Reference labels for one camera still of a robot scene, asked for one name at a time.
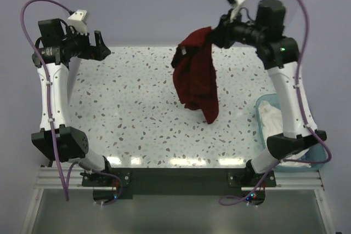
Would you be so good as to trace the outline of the dark red t-shirt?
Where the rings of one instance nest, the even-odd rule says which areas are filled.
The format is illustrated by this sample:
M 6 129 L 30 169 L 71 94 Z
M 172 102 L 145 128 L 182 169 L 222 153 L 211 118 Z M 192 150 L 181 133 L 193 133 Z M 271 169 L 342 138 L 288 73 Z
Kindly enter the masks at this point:
M 189 34 L 178 44 L 171 62 L 180 103 L 188 110 L 202 111 L 208 124 L 219 115 L 216 70 L 208 40 L 211 31 L 211 27 L 204 27 Z

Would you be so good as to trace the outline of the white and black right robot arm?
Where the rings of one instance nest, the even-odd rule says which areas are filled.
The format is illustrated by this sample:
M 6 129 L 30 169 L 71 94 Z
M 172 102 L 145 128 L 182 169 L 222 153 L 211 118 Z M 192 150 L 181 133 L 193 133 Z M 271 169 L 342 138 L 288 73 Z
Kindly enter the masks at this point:
M 219 48 L 230 48 L 239 42 L 256 49 L 279 99 L 283 131 L 267 138 L 266 149 L 246 163 L 244 179 L 257 186 L 264 174 L 286 157 L 326 141 L 324 130 L 318 129 L 310 115 L 299 72 L 297 42 L 284 36 L 286 8 L 278 0 L 261 0 L 255 20 L 243 22 L 244 7 L 236 1 L 218 26 L 210 33 L 210 41 Z

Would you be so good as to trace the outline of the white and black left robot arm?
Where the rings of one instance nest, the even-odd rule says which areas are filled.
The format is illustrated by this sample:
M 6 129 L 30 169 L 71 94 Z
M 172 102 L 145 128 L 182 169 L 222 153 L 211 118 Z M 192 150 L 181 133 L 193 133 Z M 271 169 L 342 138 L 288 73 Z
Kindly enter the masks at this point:
M 83 18 L 42 20 L 38 26 L 41 36 L 32 59 L 41 84 L 42 117 L 39 132 L 31 135 L 32 143 L 50 161 L 77 162 L 95 172 L 101 186 L 110 185 L 114 173 L 106 157 L 90 150 L 85 132 L 70 124 L 67 84 L 71 58 L 102 61 L 111 51 L 100 31 L 95 31 L 95 45 L 91 45 Z

